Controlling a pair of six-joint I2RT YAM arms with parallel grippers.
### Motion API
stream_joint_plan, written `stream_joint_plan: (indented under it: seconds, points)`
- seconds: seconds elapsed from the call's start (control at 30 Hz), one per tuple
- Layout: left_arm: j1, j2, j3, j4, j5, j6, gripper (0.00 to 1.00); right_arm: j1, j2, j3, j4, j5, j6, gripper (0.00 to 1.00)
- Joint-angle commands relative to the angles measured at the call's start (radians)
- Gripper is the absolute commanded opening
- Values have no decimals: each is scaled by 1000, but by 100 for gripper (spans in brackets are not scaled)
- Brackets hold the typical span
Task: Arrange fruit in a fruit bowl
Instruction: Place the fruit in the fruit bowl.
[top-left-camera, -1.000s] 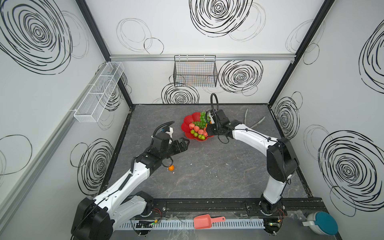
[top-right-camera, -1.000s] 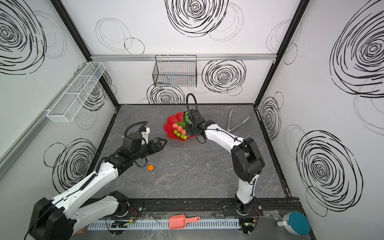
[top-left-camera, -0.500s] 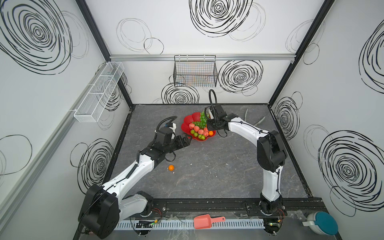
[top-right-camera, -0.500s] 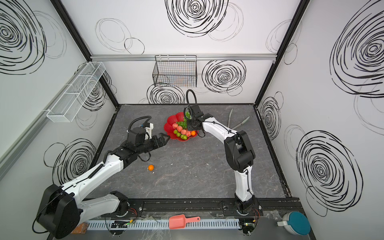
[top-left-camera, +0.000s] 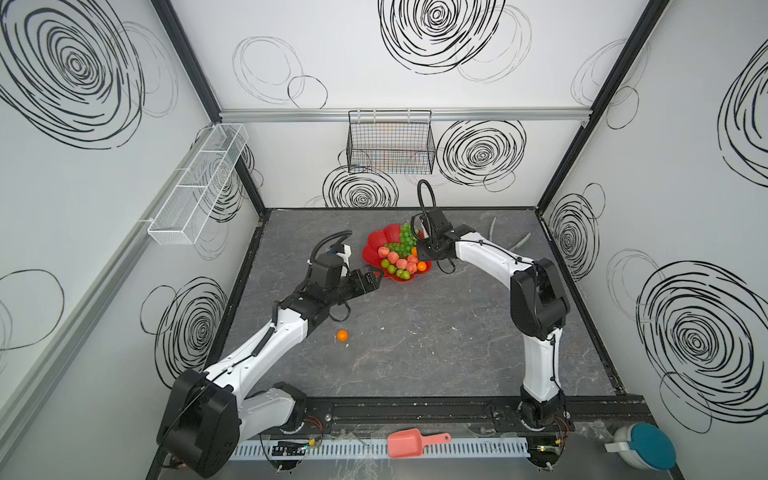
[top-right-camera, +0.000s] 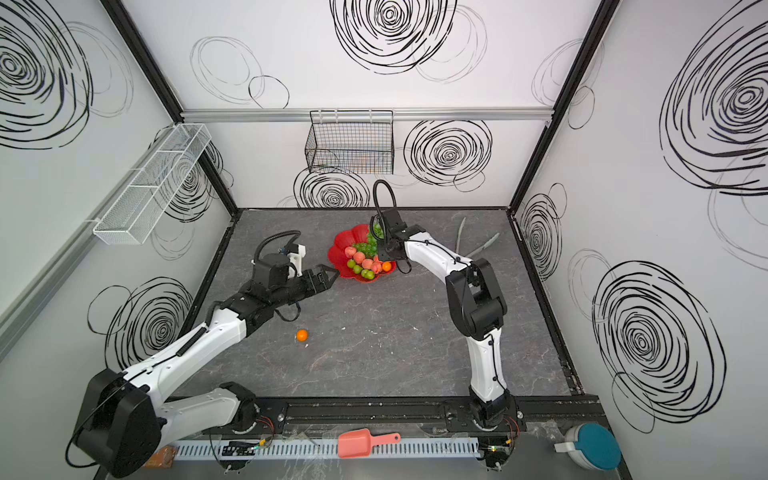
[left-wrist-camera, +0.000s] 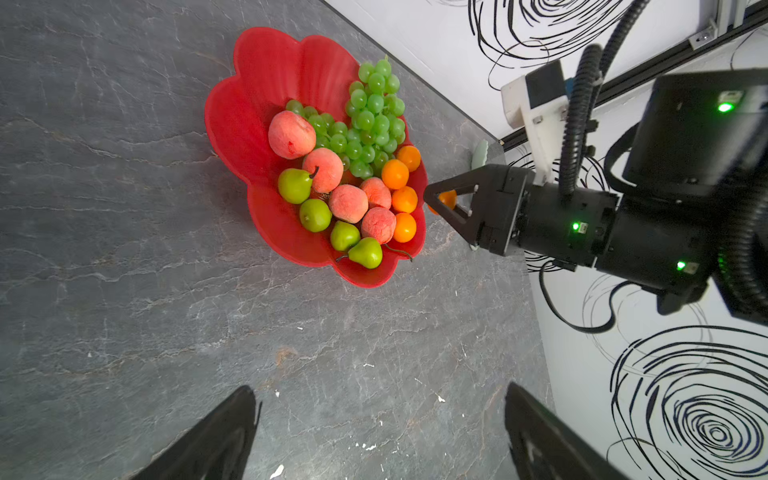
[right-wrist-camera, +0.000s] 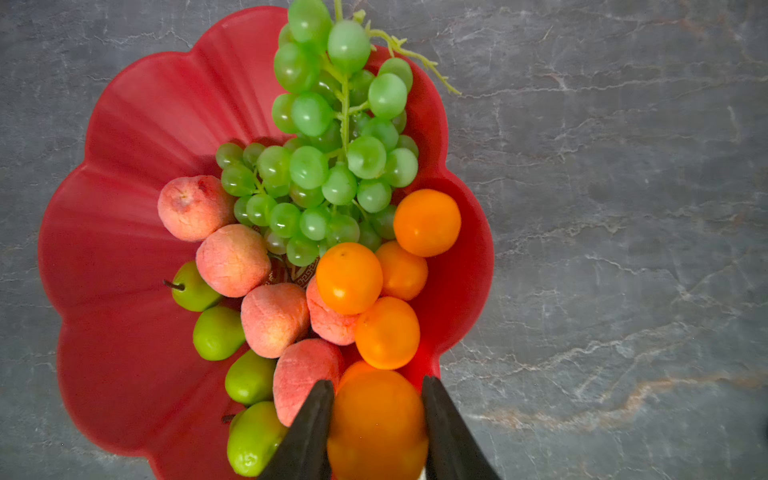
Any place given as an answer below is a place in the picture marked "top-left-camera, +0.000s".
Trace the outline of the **green grape bunch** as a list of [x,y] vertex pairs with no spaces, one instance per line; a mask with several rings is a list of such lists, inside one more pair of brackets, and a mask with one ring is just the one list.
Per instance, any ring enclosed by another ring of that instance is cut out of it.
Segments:
[[412,248],[417,247],[417,238],[408,223],[398,227],[390,225],[385,228],[384,233],[387,240],[385,246],[396,252],[400,258],[412,255]]

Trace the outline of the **red flower-shaped bowl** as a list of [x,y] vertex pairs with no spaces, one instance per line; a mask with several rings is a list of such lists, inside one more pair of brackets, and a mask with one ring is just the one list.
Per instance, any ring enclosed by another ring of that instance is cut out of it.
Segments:
[[[392,279],[392,280],[394,280],[396,282],[400,282],[400,283],[410,282],[410,281],[414,280],[415,278],[419,278],[420,276],[426,275],[427,273],[429,273],[432,270],[433,263],[431,261],[427,261],[427,262],[425,262],[426,265],[427,265],[427,269],[425,271],[421,272],[421,271],[419,271],[417,269],[417,271],[414,274],[410,273],[411,274],[411,278],[409,280],[403,280],[400,277],[397,277],[395,275],[395,273],[394,274],[389,274],[388,271],[387,271],[387,268],[386,269],[382,268],[381,267],[381,261],[383,259],[387,259],[387,257],[386,258],[380,258],[379,255],[378,255],[378,248],[382,247],[382,246],[385,246],[385,243],[387,242],[386,237],[385,237],[385,233],[384,233],[385,228],[383,230],[376,230],[376,231],[372,232],[368,236],[367,245],[364,247],[363,252],[362,252],[362,258],[363,258],[363,260],[367,264],[369,264],[369,265],[371,265],[373,267],[377,267],[377,268],[381,269],[383,271],[384,276],[386,278],[390,278],[390,279]],[[415,236],[421,234],[420,231],[413,231],[413,233],[414,233]]]

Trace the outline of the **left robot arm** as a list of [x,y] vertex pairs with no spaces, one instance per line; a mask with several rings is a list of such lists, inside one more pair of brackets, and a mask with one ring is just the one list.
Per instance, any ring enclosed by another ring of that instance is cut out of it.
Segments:
[[366,265],[352,270],[345,253],[308,261],[305,278],[274,303],[267,323],[235,351],[201,372],[190,369],[174,382],[156,442],[203,478],[218,472],[237,446],[266,430],[297,431],[306,396],[278,383],[254,395],[253,387],[277,361],[331,316],[336,306],[372,293],[384,273]]

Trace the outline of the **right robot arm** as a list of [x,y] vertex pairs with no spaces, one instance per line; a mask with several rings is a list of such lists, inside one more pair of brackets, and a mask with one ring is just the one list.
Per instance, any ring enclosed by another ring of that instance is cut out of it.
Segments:
[[521,423],[532,431],[544,430],[565,408],[559,349],[570,304],[558,267],[547,258],[517,255],[466,225],[454,226],[439,208],[422,210],[409,226],[423,260],[460,260],[508,288],[510,318],[524,340]]

